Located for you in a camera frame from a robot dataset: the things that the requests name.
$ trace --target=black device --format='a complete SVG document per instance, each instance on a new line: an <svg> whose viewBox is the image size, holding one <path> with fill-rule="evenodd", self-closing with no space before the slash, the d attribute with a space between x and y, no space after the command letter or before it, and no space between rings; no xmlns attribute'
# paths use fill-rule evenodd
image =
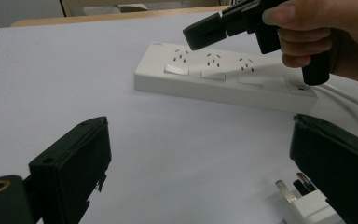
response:
<svg viewBox="0 0 358 224"><path fill-rule="evenodd" d="M263 54L281 48L277 26L266 25L262 21L265 10L276 7L285 0L244 0L222 11L198 21L183 31L191 49L205 48L213 43L247 31L255 33ZM329 79L328 52L311 56L311 63L302 68L304 82L315 86Z"/></svg>
<svg viewBox="0 0 358 224"><path fill-rule="evenodd" d="M81 122L29 163L27 178L0 177L0 223L78 223L111 160L107 118Z"/></svg>
<svg viewBox="0 0 358 224"><path fill-rule="evenodd" d="M322 119L295 121L290 158L346 223L358 224L358 137Z"/></svg>

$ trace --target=hand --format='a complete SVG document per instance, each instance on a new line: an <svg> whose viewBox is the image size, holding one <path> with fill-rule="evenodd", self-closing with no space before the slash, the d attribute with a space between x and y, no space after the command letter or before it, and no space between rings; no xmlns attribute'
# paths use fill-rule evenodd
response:
<svg viewBox="0 0 358 224"><path fill-rule="evenodd" d="M358 0L289 0L266 10L263 22L278 33L283 63L303 67L330 50L330 72L358 80Z"/></svg>

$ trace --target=electrical outlet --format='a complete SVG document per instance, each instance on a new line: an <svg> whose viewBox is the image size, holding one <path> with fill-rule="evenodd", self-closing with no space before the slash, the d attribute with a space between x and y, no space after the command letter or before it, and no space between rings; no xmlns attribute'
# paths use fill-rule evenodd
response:
<svg viewBox="0 0 358 224"><path fill-rule="evenodd" d="M317 101L301 70L281 59L159 42L136 68L135 89L302 114Z"/></svg>

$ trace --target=plug prong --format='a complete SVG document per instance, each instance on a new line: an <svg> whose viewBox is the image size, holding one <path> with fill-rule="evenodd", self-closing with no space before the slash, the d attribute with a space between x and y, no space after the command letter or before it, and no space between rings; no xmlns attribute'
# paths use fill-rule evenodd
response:
<svg viewBox="0 0 358 224"><path fill-rule="evenodd" d="M304 188L306 188L309 192L316 190L315 186L310 183L310 180L303 173L297 173L296 176Z"/></svg>
<svg viewBox="0 0 358 224"><path fill-rule="evenodd" d="M284 184L283 181L278 180L275 185L278 187L279 191L283 195L283 197L287 200L287 202L292 203L295 200L297 200L295 194L293 194L292 191L290 191L289 188Z"/></svg>

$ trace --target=white table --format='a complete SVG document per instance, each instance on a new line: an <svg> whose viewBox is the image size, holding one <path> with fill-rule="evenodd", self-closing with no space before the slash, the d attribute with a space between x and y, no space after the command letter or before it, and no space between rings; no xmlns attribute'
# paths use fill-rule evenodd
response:
<svg viewBox="0 0 358 224"><path fill-rule="evenodd" d="M294 114L133 88L151 41L185 44L183 28L210 14L0 29L0 175L26 177L75 125L107 116L113 161L82 223L282 223L274 183L295 180ZM246 34L211 48L259 53ZM329 83L358 97L357 82ZM317 93L310 114L358 135L358 122Z"/></svg>

